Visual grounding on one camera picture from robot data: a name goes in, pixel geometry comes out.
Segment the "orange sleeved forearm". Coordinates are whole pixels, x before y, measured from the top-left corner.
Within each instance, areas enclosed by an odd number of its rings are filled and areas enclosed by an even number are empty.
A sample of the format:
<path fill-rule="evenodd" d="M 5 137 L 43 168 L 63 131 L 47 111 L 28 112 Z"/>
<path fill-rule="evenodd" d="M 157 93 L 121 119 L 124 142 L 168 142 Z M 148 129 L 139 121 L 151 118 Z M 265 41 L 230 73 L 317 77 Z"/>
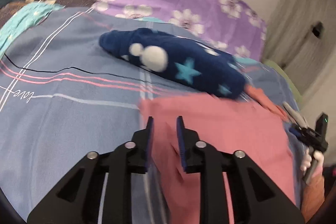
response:
<path fill-rule="evenodd" d="M 322 167 L 315 170 L 310 184 L 303 191 L 301 213 L 305 222 L 308 222 L 315 215 L 325 201 L 325 180 L 322 171 Z"/>

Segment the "white gloved right hand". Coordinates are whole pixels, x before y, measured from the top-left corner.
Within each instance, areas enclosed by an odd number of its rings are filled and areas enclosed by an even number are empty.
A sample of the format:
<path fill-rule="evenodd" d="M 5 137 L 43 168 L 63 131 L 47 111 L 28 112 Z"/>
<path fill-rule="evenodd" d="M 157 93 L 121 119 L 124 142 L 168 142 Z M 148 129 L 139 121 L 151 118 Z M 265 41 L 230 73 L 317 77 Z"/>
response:
<path fill-rule="evenodd" d="M 324 155 L 320 151 L 314 151 L 313 155 L 309 154 L 309 149 L 307 148 L 305 151 L 305 155 L 303 156 L 300 169 L 303 172 L 306 172 L 309 167 L 311 167 L 313 159 L 317 161 L 317 167 L 315 169 L 315 173 L 321 173 L 323 170 L 323 162 L 324 162 Z"/>

